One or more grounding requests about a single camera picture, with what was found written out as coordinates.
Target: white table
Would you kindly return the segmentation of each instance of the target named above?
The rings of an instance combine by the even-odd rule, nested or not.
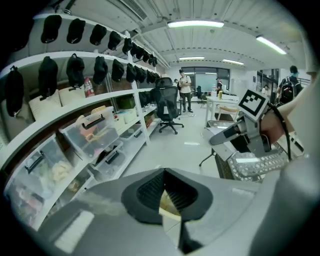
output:
[[[208,113],[209,113],[210,108],[211,108],[211,119],[210,120],[214,121],[214,120],[216,120],[215,112],[216,112],[217,105],[224,103],[227,105],[236,106],[236,105],[238,105],[238,100],[235,100],[235,99],[219,99],[218,97],[215,97],[215,96],[206,97],[206,112],[205,112],[204,127],[207,126]]]

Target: fluorescent light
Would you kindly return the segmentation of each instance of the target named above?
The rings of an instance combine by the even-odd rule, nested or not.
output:
[[[191,145],[191,146],[199,146],[200,143],[197,143],[197,142],[185,142],[184,145]]]
[[[185,60],[203,60],[205,57],[182,57],[179,58],[180,61],[185,61]]]
[[[220,21],[212,21],[212,20],[177,20],[177,21],[169,21],[168,27],[172,28],[180,28],[180,27],[190,27],[190,26],[205,26],[205,27],[216,27],[222,28],[224,26],[223,22]]]
[[[254,163],[259,162],[259,158],[237,158],[235,159],[237,163]]]
[[[282,50],[279,46],[275,45],[273,42],[270,42],[269,40],[265,39],[262,36],[258,36],[256,38],[258,41],[266,44],[267,46],[271,47],[272,49],[276,50],[280,54],[287,54],[284,50]]]
[[[223,62],[229,62],[229,63],[232,63],[232,64],[244,65],[244,63],[242,63],[242,62],[234,61],[234,60],[230,60],[230,59],[224,59],[222,61]]]

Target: grey floor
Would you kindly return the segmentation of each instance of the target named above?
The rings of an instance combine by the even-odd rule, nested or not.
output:
[[[184,124],[184,128],[176,126],[177,135],[167,127],[159,133],[160,125],[150,136],[151,145],[144,145],[123,176],[136,174],[155,168],[179,168],[181,170],[200,175],[219,177],[214,157],[205,161],[201,167],[199,163],[210,155],[209,143],[202,137],[206,106],[192,103],[191,113],[182,113],[176,123]]]

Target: air vent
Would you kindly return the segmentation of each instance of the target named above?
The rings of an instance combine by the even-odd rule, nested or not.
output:
[[[147,14],[134,0],[119,0],[121,3],[126,5],[141,21],[144,21],[147,18]]]

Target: red bottle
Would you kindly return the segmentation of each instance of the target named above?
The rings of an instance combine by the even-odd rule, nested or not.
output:
[[[86,98],[95,96],[94,88],[92,87],[89,77],[86,77],[84,80],[84,94]]]

